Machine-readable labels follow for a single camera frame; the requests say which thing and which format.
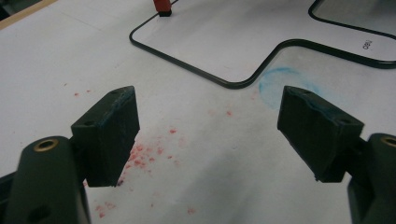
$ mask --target red object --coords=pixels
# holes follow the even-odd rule
[[[168,12],[172,6],[169,0],[154,0],[154,5],[158,12]]]

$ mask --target blue marker smudge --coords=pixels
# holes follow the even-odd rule
[[[278,67],[262,74],[259,91],[262,101],[270,108],[279,110],[284,86],[293,86],[319,94],[318,86],[298,71],[289,67]]]

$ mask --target curved black line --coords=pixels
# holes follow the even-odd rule
[[[172,56],[169,56],[165,53],[162,53],[154,48],[151,48],[147,45],[144,45],[138,41],[135,41],[133,39],[133,35],[134,32],[136,32],[138,29],[140,29],[142,26],[144,26],[146,23],[148,23],[149,21],[151,21],[152,19],[154,19],[155,17],[157,17],[158,14],[155,14],[154,16],[152,16],[151,18],[149,18],[147,21],[143,22],[141,25],[139,25],[138,27],[134,28],[132,30],[132,32],[129,35],[129,39],[131,40],[132,44],[143,49],[146,50],[154,55],[157,55],[160,58],[165,59],[166,61],[170,62],[170,63],[174,63],[182,68],[185,68],[195,74],[197,74],[198,76],[204,77],[206,79],[209,79],[217,84],[219,84],[222,87],[225,87],[227,89],[232,89],[232,90],[238,90],[238,89],[242,89],[245,88],[247,86],[249,86],[250,84],[252,84],[256,78],[262,73],[262,71],[265,69],[265,67],[275,58],[275,56],[284,48],[288,48],[288,47],[303,47],[303,48],[307,48],[307,49],[312,49],[315,51],[319,51],[325,54],[329,54],[332,55],[334,57],[338,57],[341,59],[345,59],[354,63],[360,63],[366,66],[370,66],[373,68],[381,68],[381,69],[392,69],[392,68],[396,68],[396,61],[379,61],[379,60],[375,60],[375,59],[370,59],[367,57],[363,57],[357,54],[353,54],[344,50],[340,50],[340,49],[335,49],[335,48],[331,48],[325,45],[321,45],[309,40],[304,40],[304,39],[290,39],[290,40],[286,40],[281,42],[280,44],[278,44],[274,50],[268,55],[268,57],[262,62],[262,64],[260,64],[260,66],[256,69],[256,71],[253,73],[253,75],[251,75],[251,77],[249,77],[248,79],[244,80],[244,81],[240,81],[240,82],[229,82],[227,80],[224,80],[220,77],[216,77],[210,73],[207,73],[204,70],[201,70],[195,66],[192,66],[189,63],[185,63],[179,59],[176,59]],[[359,27],[348,27],[347,25],[343,25],[347,28],[352,28],[352,29],[358,29],[361,31],[365,31],[365,29],[363,28],[359,28]],[[373,33],[376,35],[382,35],[382,33],[376,32],[376,31],[370,31],[368,30],[369,33]]]
[[[343,26],[343,27],[346,27],[346,28],[349,28],[349,29],[363,31],[363,32],[366,32],[366,33],[371,33],[371,34],[375,34],[375,35],[382,35],[382,36],[386,36],[386,37],[389,37],[389,38],[392,38],[392,39],[396,40],[396,35],[390,35],[390,34],[387,34],[387,33],[374,31],[374,30],[369,30],[369,29],[362,28],[362,27],[359,27],[359,26],[348,25],[348,24],[344,24],[344,23],[341,23],[341,22],[338,22],[338,21],[329,21],[329,20],[325,20],[325,19],[322,19],[320,17],[317,17],[314,14],[314,10],[315,10],[316,7],[318,7],[320,2],[322,2],[322,1],[324,1],[324,0],[316,0],[314,2],[314,4],[312,4],[312,6],[308,9],[308,14],[309,14],[309,16],[312,19],[314,19],[316,21],[326,22],[326,23],[333,24],[333,25]]]

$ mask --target black line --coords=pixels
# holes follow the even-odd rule
[[[371,31],[371,30],[367,30],[364,28],[360,28],[360,27],[354,27],[354,26],[349,26],[349,25],[345,25],[342,23],[337,23],[337,22],[333,22],[333,21],[325,21],[323,19],[317,18],[315,15],[313,15],[312,10],[314,9],[314,7],[320,2],[321,0],[317,0],[312,6],[311,8],[309,8],[309,15],[314,18],[315,20],[318,21],[324,21],[327,23],[331,23],[331,24],[335,24],[335,25],[341,25],[341,26],[345,26],[347,28],[351,28],[351,29],[356,29],[356,30],[360,30],[363,32],[368,32],[368,33],[372,33],[372,34],[376,34],[376,35],[384,35],[390,38],[393,38],[396,40],[396,36],[394,35],[388,35],[388,34],[384,34],[384,33],[380,33],[377,31]],[[154,19],[155,17],[157,17],[158,14],[155,14],[154,16],[152,16],[151,18],[149,18],[147,21],[143,22],[141,25],[139,25],[138,27],[136,27],[135,29],[132,30],[132,32],[129,35],[129,39],[131,40],[132,44],[143,49],[146,50],[154,55],[157,55],[158,57],[165,59],[166,61],[170,62],[170,63],[174,63],[182,68],[185,68],[201,77],[204,77],[206,79],[209,79],[217,84],[219,84],[222,87],[225,87],[227,89],[233,89],[233,90],[237,90],[237,89],[242,89],[245,88],[247,86],[249,86],[250,84],[252,84],[256,78],[262,73],[262,71],[265,69],[265,67],[275,58],[275,56],[282,50],[288,47],[302,47],[302,48],[307,48],[307,49],[312,49],[315,51],[319,51],[325,54],[329,54],[332,55],[334,57],[338,57],[341,59],[345,59],[354,63],[360,63],[366,66],[370,66],[373,68],[381,68],[381,69],[392,69],[392,68],[396,68],[396,61],[379,61],[379,60],[375,60],[375,59],[370,59],[367,57],[363,57],[360,55],[356,55],[344,50],[340,50],[340,49],[335,49],[335,48],[331,48],[325,45],[321,45],[309,40],[304,40],[304,39],[290,39],[290,40],[286,40],[281,42],[280,44],[278,44],[274,50],[268,55],[268,57],[262,62],[262,64],[260,64],[260,66],[257,68],[257,70],[253,73],[253,75],[251,75],[251,77],[249,77],[248,79],[244,80],[244,81],[240,81],[240,82],[229,82],[227,80],[224,80],[220,77],[216,77],[210,73],[207,73],[204,70],[201,70],[195,66],[192,66],[189,63],[185,63],[182,62],[179,59],[176,59],[170,55],[167,55],[165,53],[162,53],[154,48],[151,48],[147,45],[144,45],[138,41],[135,41],[133,39],[133,35],[134,32],[136,32],[138,29],[140,29],[142,26],[144,26],[145,24],[147,24],[149,21],[151,21],[152,19]]]

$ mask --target white table surface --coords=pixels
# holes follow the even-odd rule
[[[293,47],[231,91],[131,45],[154,13],[145,0],[58,0],[0,31],[0,175],[134,85],[146,165],[128,162],[117,188],[87,188],[92,223],[350,223],[349,176],[317,183],[276,129],[281,92],[316,92],[363,121],[364,139],[395,135],[396,71]]]
[[[262,62],[272,56],[276,47],[282,48],[283,43],[292,39],[346,51],[367,61],[396,63],[395,36],[377,35],[315,20],[308,14],[314,2],[181,0],[173,4],[175,13],[172,18],[154,17],[135,30],[132,39],[224,82],[231,82],[229,85],[248,80]],[[327,10],[321,11],[339,14],[339,10],[332,7],[325,8]],[[348,8],[349,14],[355,13],[352,7]],[[357,17],[364,19],[363,13]],[[395,18],[390,16],[389,20],[395,21]],[[367,41],[370,47],[365,49],[363,46]]]

